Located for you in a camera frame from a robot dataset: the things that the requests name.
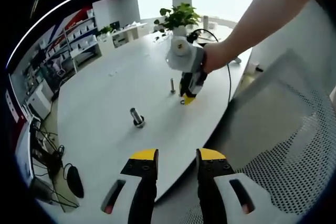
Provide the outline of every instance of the metal bolt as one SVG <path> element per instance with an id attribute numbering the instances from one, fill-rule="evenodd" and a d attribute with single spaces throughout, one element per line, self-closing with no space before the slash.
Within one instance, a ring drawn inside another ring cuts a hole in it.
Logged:
<path id="1" fill-rule="evenodd" d="M 145 119 L 143 116 L 141 116 L 135 108 L 131 108 L 130 110 L 131 112 L 131 116 L 133 117 L 134 121 L 134 125 L 138 128 L 143 128 L 143 126 L 145 125 Z"/>
<path id="2" fill-rule="evenodd" d="M 230 165 L 223 165 L 224 170 L 228 170 L 228 169 L 230 169 L 230 167 L 231 167 Z"/>
<path id="3" fill-rule="evenodd" d="M 172 94 L 174 94 L 175 93 L 175 88 L 174 88 L 174 80 L 173 80 L 173 78 L 170 79 L 170 87 L 171 87 L 170 92 Z"/>
<path id="4" fill-rule="evenodd" d="M 135 108 L 131 108 L 130 112 L 131 112 L 131 115 L 132 115 L 132 117 L 133 117 L 133 119 L 135 120 L 136 123 L 142 123 L 142 118 L 138 114 L 138 112 L 136 111 Z"/>

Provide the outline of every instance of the bolt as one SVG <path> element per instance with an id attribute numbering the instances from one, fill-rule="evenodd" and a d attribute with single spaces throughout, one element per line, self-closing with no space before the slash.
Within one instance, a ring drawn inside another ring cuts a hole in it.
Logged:
<path id="1" fill-rule="evenodd" d="M 170 92 L 172 94 L 174 94 L 175 93 L 175 89 L 174 89 L 174 80 L 173 80 L 173 78 L 170 79 L 170 87 L 171 87 Z"/>
<path id="2" fill-rule="evenodd" d="M 144 117 L 141 116 L 135 108 L 131 108 L 130 110 L 131 112 L 131 116 L 133 117 L 133 123 L 136 127 L 138 128 L 143 128 L 143 126 L 145 125 L 145 120 Z"/>
<path id="3" fill-rule="evenodd" d="M 135 108 L 131 108 L 130 112 L 136 123 L 142 123 L 142 119 Z"/>

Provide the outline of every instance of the potted plant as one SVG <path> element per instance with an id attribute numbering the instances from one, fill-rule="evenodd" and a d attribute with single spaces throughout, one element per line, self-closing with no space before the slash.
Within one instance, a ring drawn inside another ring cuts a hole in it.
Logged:
<path id="1" fill-rule="evenodd" d="M 112 32 L 112 27 L 104 26 L 98 33 L 97 36 L 105 34 L 106 36 L 110 36 Z"/>
<path id="2" fill-rule="evenodd" d="M 200 15 L 195 13 L 196 8 L 190 4 L 181 3 L 178 6 L 173 6 L 171 9 L 161 8 L 160 14 L 164 16 L 164 22 L 160 23 L 158 19 L 154 21 L 154 24 L 161 27 L 160 32 L 164 33 L 165 29 L 173 31 L 175 36 L 186 36 L 186 25 L 197 25 Z"/>

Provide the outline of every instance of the person's hand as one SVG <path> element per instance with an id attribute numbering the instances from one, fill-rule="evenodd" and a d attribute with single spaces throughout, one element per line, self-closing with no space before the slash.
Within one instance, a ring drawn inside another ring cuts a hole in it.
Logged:
<path id="1" fill-rule="evenodd" d="M 207 74 L 224 67 L 235 58 L 232 54 L 229 54 L 223 42 L 208 43 L 204 46 L 204 50 L 206 52 L 206 61 L 203 70 Z"/>

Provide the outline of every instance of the green leaves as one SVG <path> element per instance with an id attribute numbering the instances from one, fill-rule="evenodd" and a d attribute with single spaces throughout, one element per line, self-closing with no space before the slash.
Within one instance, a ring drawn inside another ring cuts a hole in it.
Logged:
<path id="1" fill-rule="evenodd" d="M 107 34 L 108 32 L 112 32 L 112 27 L 104 26 L 98 33 L 101 35 L 101 34 Z"/>
<path id="2" fill-rule="evenodd" d="M 170 13 L 172 10 L 166 9 L 166 8 L 161 8 L 160 9 L 160 14 L 161 16 L 166 15 L 166 13 Z"/>
<path id="3" fill-rule="evenodd" d="M 179 26 L 196 25 L 200 15 L 195 13 L 195 9 L 196 8 L 187 3 L 181 3 L 178 6 L 173 6 L 172 9 L 161 8 L 160 14 L 165 16 L 164 22 L 160 23 L 160 21 L 156 19 L 154 24 L 162 25 L 164 28 L 169 30 L 173 30 L 175 27 Z"/>

